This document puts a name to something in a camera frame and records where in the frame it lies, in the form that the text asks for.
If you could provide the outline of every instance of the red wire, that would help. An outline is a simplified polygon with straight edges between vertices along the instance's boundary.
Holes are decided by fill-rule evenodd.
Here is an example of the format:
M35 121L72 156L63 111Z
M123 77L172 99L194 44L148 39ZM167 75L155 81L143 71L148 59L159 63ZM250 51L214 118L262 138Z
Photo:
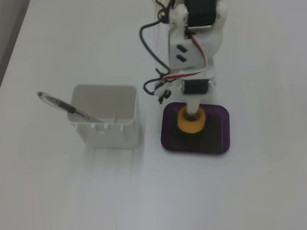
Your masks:
M194 45L195 45L195 46L197 47L197 49L201 52L201 55L202 55L202 57L203 57L203 59L204 59L205 65L206 65L206 56L205 56L205 54L204 54L204 52L203 52L203 50L202 50L200 44L197 42L197 40L196 40L196 38L195 38L194 35L191 35L191 38L192 38L192 41L193 41ZM200 72L201 72L201 71L199 71L199 72L194 72L194 73L174 74L174 75L170 75L170 76L165 76L165 77L164 77L164 80L165 80L166 82L173 82L174 80L168 81L168 79L174 79L174 78L182 78L182 77L193 76L193 75L196 75L196 74L198 74L198 73L200 73Z

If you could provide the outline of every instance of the black wire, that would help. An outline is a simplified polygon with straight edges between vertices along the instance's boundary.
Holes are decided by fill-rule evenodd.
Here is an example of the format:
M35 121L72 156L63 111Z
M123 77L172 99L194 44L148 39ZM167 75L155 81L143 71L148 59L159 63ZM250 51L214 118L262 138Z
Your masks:
M149 27L152 27L152 26L155 26L155 25L158 25L159 23L161 22L161 19L154 22L154 23L150 23L150 24L147 24L147 25L144 25L140 28L140 39L144 45L144 47L147 49L147 51L151 54L151 56L153 56L153 58L160 63L160 65L162 65L165 69L167 69L167 73L166 75L168 75L170 73L170 68L163 62L161 61L160 58L157 57L156 54L154 54L154 52L149 48L149 46L146 44L145 40L144 40L144 37L143 37L143 30L146 29L146 28L149 28Z
M162 78L155 78L155 79L151 79L151 80L148 80L147 82L144 83L143 85L143 89L145 90L146 93L148 93L149 95L151 96L154 96L154 91L150 92L147 88L146 88L146 85L151 83L151 82L155 82L155 81L159 81L159 80L162 80Z
M155 0L155 3L157 3L159 6L161 6L162 10L166 13L166 7L165 5L163 5L161 2L159 2L158 0Z
M151 56L153 56L153 58L160 64L162 65L165 69L167 69L167 73L161 73L158 69L156 69L156 71L160 74L160 77L159 78L155 78L155 79L151 79L151 80L148 80L147 82L144 83L143 85L143 89L146 93L148 93L149 95L154 95L154 91L153 92L150 92L147 88L146 88L146 85L148 85L149 83L151 82L155 82L155 81L160 81L163 79L164 76L170 74L170 68L160 59L158 58L158 56L149 48L149 46L147 45L147 43L145 42L144 40L144 37L143 37L143 30L144 29L147 29L149 27L152 27L152 26L155 26L155 25L158 25L159 23L168 23L168 15L169 15L169 11L170 11L170 8L175 4L175 0L170 0L169 3L168 3L168 6L167 8L165 7L165 5L163 5L161 2L159 2L158 0L155 0L155 2L161 6L161 9L159 10L158 12L158 21L154 22L154 23L150 23L150 24L147 24L147 25L144 25L140 28L140 39L141 39L141 42L143 43L144 47L147 49L147 51L151 54Z

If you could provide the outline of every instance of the white table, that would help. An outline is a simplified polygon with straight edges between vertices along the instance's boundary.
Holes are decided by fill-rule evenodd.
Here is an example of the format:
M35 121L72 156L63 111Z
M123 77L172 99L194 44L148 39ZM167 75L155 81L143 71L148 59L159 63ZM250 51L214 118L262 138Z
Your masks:
M215 60L231 148L208 157L160 144L163 108L142 91L156 64L138 38L151 2L32 0L0 88L0 228L305 229L307 3L227 4ZM138 88L140 148L87 149L36 96L69 101L82 83Z

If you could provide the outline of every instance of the purple base plate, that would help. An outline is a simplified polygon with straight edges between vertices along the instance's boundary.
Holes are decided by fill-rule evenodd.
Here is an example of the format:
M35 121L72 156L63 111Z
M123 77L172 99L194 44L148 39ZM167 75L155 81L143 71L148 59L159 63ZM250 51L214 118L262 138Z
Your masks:
M168 104L163 113L161 143L169 151L220 155L230 147L229 113L220 106L201 104L207 115L203 131L187 134L177 127L177 115L186 103Z

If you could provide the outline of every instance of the wire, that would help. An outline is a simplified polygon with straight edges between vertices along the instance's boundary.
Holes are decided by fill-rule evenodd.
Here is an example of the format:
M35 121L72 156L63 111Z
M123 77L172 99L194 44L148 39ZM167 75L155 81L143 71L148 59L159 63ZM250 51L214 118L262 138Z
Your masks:
M158 24L161 23L161 22L162 22L162 20L159 19L158 21L156 21L156 22L154 22L154 23L150 23L150 24L147 24L147 25L142 26L142 27L140 28L139 34L140 34L140 39L141 39L141 41L142 41L144 47L145 47L145 48L147 49L147 51L151 54L151 56L153 56L153 58L154 58L158 63L160 63L160 65L162 65L165 69L167 69L167 73L164 74L164 75L168 75L168 74L170 73L170 68L169 68L160 58L158 58L156 54L154 54L154 52L149 48L149 46L147 45L147 43L145 42L144 37L143 37L143 30L144 30L144 29L147 29L147 28L149 28L149 27L158 25Z
M150 92L147 88L146 88L146 85L148 85L149 83L151 82L155 82L155 81L160 81L160 80L163 80L163 77L168 75L170 73L170 68L169 66L167 66L160 58L158 58L158 56L149 48L149 46L147 45L147 43L145 42L144 40L144 37L143 37L143 30L144 29L147 29L149 27L152 27L152 26L155 26L155 25L158 25L159 23L168 23L168 15L169 15L169 11L170 11L170 8L172 6L174 6L175 4L175 0L170 0L167 7L161 3L159 0L155 0L155 2L161 6L161 9L159 10L158 12L158 21L154 22L154 23L150 23L150 24L147 24L147 25L144 25L140 28L140 32L139 32L139 35L140 35L140 39L141 39L141 42L143 43L144 47L147 49L147 51L151 54L151 56L160 64L162 65L165 69L167 69L167 73L161 73L158 69L156 69L156 71L159 73L160 77L159 78L156 78L156 79L151 79L151 80L148 80L147 82L144 83L143 85L143 89L144 91L149 94L149 95L154 95L154 91L153 92Z
M161 6L161 8L162 8L162 10L164 11L164 13L166 13L166 7L165 7L165 5L163 5L163 3L161 3L160 1L158 1L158 0L155 0L155 3L157 3L159 6Z
M203 57L203 60L204 60L204 64L205 64L205 67L197 72L194 72L194 73L186 73L186 74L173 74L173 75L168 75L168 76L164 76L163 79L166 81L166 82L173 82L175 81L177 78L182 78L182 77L188 77L188 76L193 76L193 75L196 75L196 74L199 74L201 72L203 72L206 68L207 68L207 58L206 58L206 55L204 53L204 51L202 50L199 42L196 40L195 36L194 35L191 35L190 36L194 45L197 47L197 49L200 51L202 57Z
M159 81L159 80L162 80L162 78L155 78L155 79L151 79L151 80L148 80L147 82L144 83L143 85L143 89L146 93L148 93L149 95L151 96L154 96L154 91L150 92L147 88L146 88L146 85L151 83L151 82L155 82L155 81Z

